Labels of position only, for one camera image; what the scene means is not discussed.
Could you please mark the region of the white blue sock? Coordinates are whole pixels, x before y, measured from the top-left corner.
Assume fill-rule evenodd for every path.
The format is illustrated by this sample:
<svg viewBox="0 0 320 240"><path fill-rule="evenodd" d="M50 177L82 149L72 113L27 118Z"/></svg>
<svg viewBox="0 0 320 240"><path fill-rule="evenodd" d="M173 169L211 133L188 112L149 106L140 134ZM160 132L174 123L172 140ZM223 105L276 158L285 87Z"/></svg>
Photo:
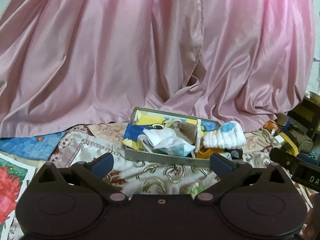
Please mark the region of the white blue sock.
<svg viewBox="0 0 320 240"><path fill-rule="evenodd" d="M217 131L211 131L204 135L205 148L238 149L247 143L245 134L240 124L230 121L223 124Z"/></svg>

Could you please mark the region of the white cloth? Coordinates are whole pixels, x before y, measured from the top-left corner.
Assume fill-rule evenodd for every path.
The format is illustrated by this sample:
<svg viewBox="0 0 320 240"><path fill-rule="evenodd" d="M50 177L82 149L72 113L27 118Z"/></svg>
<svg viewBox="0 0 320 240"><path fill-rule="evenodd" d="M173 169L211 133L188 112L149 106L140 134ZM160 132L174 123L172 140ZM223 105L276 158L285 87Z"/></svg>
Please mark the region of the white cloth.
<svg viewBox="0 0 320 240"><path fill-rule="evenodd" d="M164 129L143 129L142 134L137 138L137 146L140 150L153 153L157 150L160 143L167 143L169 140L175 140L178 136L171 128Z"/></svg>

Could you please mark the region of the black crumpled sock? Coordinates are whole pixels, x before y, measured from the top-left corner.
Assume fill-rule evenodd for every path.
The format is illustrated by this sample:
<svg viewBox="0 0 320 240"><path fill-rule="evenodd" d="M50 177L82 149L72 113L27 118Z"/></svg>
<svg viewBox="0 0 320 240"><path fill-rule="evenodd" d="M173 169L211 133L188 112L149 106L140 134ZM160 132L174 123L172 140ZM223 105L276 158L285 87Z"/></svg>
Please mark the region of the black crumpled sock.
<svg viewBox="0 0 320 240"><path fill-rule="evenodd" d="M225 149L226 153L229 153L231 155L232 160L241 160L243 156L243 150L242 148L239 149Z"/></svg>

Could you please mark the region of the yellow cloth item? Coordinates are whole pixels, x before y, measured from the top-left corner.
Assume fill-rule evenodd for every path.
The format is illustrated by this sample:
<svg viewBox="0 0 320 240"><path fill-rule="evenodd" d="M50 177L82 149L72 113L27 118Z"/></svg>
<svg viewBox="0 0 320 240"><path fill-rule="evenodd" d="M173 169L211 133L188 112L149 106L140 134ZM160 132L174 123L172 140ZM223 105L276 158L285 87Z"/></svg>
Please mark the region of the yellow cloth item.
<svg viewBox="0 0 320 240"><path fill-rule="evenodd" d="M283 132L280 132L278 135L283 139L283 142L280 143L281 150L296 157L299 152L297 145L293 142L293 140Z"/></svg>

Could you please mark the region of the quilted brown bag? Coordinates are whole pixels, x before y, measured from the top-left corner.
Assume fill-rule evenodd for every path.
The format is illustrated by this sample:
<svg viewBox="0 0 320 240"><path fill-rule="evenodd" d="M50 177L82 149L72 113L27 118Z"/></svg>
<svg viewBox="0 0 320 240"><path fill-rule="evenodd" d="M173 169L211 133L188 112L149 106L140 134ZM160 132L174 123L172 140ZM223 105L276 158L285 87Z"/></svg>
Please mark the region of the quilted brown bag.
<svg viewBox="0 0 320 240"><path fill-rule="evenodd" d="M313 148L313 141L305 134L292 132L293 142L299 153L310 153Z"/></svg>

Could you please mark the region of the white charger adapter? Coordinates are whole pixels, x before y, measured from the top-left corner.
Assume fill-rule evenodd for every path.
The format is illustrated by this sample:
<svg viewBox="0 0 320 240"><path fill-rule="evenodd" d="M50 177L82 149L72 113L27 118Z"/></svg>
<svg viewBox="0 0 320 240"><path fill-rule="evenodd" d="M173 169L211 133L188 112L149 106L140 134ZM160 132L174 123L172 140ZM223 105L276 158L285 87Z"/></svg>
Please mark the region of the white charger adapter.
<svg viewBox="0 0 320 240"><path fill-rule="evenodd" d="M272 142L274 147L281 148L282 145L285 143L285 139L281 135L276 135L272 138Z"/></svg>

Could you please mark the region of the dark wooden shelf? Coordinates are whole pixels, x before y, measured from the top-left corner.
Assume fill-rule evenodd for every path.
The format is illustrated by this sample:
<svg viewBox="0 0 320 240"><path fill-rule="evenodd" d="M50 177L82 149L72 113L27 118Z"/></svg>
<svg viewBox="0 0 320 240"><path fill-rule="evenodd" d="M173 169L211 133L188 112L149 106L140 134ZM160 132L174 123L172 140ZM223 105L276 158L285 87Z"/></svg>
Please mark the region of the dark wooden shelf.
<svg viewBox="0 0 320 240"><path fill-rule="evenodd" d="M310 139L315 139L319 134L319 102L305 97L300 104L288 112L288 116L307 129L306 135Z"/></svg>

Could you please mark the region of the grey beige cloth piece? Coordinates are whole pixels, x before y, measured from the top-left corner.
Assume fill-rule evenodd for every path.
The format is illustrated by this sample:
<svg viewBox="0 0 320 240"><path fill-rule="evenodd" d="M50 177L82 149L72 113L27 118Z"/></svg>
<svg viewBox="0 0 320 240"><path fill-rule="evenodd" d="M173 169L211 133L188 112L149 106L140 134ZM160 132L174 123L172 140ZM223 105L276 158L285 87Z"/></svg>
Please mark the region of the grey beige cloth piece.
<svg viewBox="0 0 320 240"><path fill-rule="evenodd" d="M197 126L185 121L175 121L170 126L179 138L194 145L197 138Z"/></svg>

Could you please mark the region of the white patterned fabric pouch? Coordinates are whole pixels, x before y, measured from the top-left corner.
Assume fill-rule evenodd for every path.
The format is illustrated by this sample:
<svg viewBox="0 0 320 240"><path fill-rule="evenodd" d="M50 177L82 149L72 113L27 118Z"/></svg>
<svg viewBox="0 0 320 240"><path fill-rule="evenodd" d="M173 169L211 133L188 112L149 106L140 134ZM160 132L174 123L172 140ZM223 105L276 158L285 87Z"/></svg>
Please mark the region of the white patterned fabric pouch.
<svg viewBox="0 0 320 240"><path fill-rule="evenodd" d="M195 153L199 152L201 146L201 138L202 138L202 131L201 131L201 119L197 119L197 132L196 132L196 142L195 142Z"/></svg>

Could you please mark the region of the orange plush toy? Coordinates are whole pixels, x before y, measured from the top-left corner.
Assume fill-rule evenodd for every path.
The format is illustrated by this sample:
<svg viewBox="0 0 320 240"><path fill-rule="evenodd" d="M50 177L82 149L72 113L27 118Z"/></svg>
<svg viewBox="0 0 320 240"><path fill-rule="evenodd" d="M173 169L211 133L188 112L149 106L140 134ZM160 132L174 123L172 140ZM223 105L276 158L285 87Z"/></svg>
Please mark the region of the orange plush toy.
<svg viewBox="0 0 320 240"><path fill-rule="evenodd" d="M266 122L264 125L263 125L263 128L268 130L268 131L278 131L279 127L277 125L277 123L273 120L270 120L268 122Z"/></svg>

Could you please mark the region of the blue surgical face mask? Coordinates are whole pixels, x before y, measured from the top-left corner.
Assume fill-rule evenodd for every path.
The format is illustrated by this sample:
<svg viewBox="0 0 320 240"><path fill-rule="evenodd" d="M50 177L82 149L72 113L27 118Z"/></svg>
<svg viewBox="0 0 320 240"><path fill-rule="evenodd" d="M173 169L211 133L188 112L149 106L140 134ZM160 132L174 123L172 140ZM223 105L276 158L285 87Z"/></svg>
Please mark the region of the blue surgical face mask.
<svg viewBox="0 0 320 240"><path fill-rule="evenodd" d="M186 157L195 150L195 146L189 144L182 138L168 138L161 141L153 149L159 150L167 155Z"/></svg>

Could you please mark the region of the blue painted paper sheet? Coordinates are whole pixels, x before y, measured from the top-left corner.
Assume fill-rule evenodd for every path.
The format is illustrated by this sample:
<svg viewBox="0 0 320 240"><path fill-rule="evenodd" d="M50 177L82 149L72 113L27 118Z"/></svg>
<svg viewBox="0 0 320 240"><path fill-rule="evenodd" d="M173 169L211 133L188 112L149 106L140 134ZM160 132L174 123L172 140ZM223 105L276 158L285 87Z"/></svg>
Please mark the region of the blue painted paper sheet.
<svg viewBox="0 0 320 240"><path fill-rule="evenodd" d="M67 131L25 138L1 139L1 151L25 159L47 160Z"/></svg>

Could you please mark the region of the grey cardboard tray box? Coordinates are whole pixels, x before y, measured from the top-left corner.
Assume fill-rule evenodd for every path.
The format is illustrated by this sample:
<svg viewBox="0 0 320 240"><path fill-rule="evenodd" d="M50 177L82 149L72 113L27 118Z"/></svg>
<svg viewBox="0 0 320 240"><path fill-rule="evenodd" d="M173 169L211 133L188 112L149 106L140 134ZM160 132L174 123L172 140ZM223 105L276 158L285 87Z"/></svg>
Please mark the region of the grey cardboard tray box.
<svg viewBox="0 0 320 240"><path fill-rule="evenodd" d="M209 119L160 111L157 109L135 107L131 115L131 121L127 125L122 140L122 143L125 145L125 158L131 161L146 161L149 163L154 162L168 165L202 166L209 168L209 158L212 152L207 151L204 154L200 153L202 138L199 152L195 153L193 150L193 152L189 153L186 157L167 155L159 150L149 153L144 150L140 150L137 146L137 138L142 134L144 128L170 128L171 124L175 121L185 121L197 125L197 119L201 119L202 138L208 132L215 131L220 128L220 124L217 121Z"/></svg>

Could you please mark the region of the pink satin curtain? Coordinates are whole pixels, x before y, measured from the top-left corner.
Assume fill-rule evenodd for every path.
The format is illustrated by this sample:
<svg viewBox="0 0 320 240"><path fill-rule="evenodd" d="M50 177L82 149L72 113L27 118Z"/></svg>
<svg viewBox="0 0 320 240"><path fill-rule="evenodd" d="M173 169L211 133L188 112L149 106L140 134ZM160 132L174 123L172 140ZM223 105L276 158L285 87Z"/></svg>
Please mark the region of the pink satin curtain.
<svg viewBox="0 0 320 240"><path fill-rule="evenodd" d="M10 0L1 137L137 106L254 131L303 100L314 47L313 0Z"/></svg>

